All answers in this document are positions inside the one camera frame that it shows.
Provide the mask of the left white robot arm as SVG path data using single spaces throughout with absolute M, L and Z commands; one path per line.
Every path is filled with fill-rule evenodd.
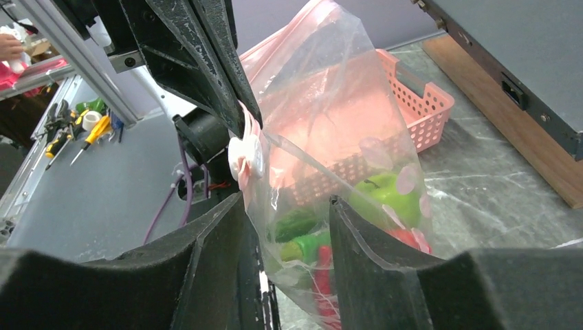
M 109 56 L 136 52 L 153 80 L 194 109 L 172 117 L 187 154 L 210 173 L 209 190 L 239 188 L 228 143 L 241 137 L 244 113 L 261 118 L 237 54 L 230 1 L 90 1 L 112 38 Z

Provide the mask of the red orange pear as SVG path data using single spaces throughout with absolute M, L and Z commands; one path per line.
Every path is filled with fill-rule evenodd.
M 392 229 L 386 231 L 393 238 L 401 241 L 402 243 L 426 254 L 432 254 L 432 248 L 429 242 L 425 238 L 424 234 L 416 229 Z

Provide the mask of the green apple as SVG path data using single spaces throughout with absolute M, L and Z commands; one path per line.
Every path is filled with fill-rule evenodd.
M 417 227 L 422 220 L 420 194 L 416 190 L 405 195 L 398 193 L 396 181 L 396 175 L 383 173 L 359 182 L 349 197 L 349 205 L 379 228 L 398 226 L 382 209 L 383 206 L 388 206 L 404 227 Z

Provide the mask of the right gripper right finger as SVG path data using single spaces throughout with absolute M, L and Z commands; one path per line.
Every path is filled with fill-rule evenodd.
M 343 329 L 581 329 L 580 248 L 479 248 L 441 259 L 330 199 Z

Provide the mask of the long green pepper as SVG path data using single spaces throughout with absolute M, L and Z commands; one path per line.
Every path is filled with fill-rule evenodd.
M 317 230 L 322 216 L 311 208 L 296 208 L 282 214 L 269 225 L 266 239 L 270 243 L 286 243 Z
M 320 247 L 330 245 L 329 231 L 298 236 L 284 243 L 280 249 L 280 259 L 284 262 L 301 261 L 307 265 L 318 260 Z

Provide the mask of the red chili pepper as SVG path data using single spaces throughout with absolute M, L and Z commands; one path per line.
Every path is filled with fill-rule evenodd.
M 332 249 L 329 245 L 318 248 L 317 268 L 313 277 L 313 297 L 320 321 L 324 329 L 341 330 L 342 325 L 338 314 L 338 302 L 332 293 L 330 267 L 332 264 Z

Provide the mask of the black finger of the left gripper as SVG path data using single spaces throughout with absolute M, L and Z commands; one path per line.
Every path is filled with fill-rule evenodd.
M 218 88 L 208 42 L 191 1 L 121 1 L 137 50 L 163 89 L 217 115 Z M 238 137 L 242 129 L 229 129 Z

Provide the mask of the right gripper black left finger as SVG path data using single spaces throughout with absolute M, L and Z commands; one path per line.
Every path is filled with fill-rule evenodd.
M 146 245 L 73 263 L 1 251 L 2 329 L 279 329 L 241 193 Z

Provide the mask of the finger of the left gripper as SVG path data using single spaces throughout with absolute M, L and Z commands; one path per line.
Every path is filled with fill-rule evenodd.
M 261 121 L 250 83 L 237 54 L 237 31 L 231 1 L 190 2 L 208 42 L 215 70 L 213 85 L 218 88 L 217 115 L 229 129 L 245 127 L 244 107 Z

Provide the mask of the clear zip top bag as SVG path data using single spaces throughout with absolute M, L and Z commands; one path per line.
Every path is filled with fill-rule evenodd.
M 241 62 L 262 120 L 247 117 L 244 136 L 230 140 L 231 171 L 258 234 L 267 277 L 323 328 L 312 292 L 318 261 L 281 261 L 284 243 L 266 239 L 270 224 L 290 210 L 311 208 L 323 222 L 309 234 L 330 234 L 331 196 L 349 202 L 356 184 L 392 173 L 398 193 L 419 192 L 422 220 L 414 228 L 426 237 L 431 209 L 417 150 L 377 49 L 361 20 L 335 1 L 308 2 Z M 337 179 L 340 190 L 302 206 L 280 196 L 311 171 Z M 412 229 L 388 206 L 382 209 L 398 226 L 381 230 Z

